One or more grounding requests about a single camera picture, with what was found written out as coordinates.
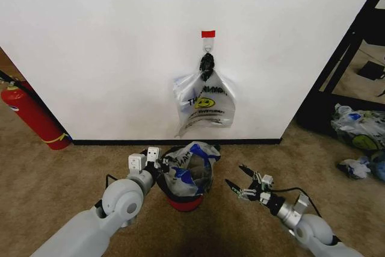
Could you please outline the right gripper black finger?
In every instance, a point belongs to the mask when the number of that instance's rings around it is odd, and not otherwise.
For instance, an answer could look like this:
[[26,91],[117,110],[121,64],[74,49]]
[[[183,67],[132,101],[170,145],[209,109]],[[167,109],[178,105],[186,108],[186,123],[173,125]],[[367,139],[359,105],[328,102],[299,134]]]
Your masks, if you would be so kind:
[[237,195],[239,199],[252,201],[252,202],[256,200],[256,190],[242,189],[228,179],[225,179],[225,182],[230,187],[230,189]]
[[255,172],[252,169],[248,168],[244,164],[239,165],[239,168],[249,177],[252,178],[253,182],[261,182],[261,175],[259,172]]

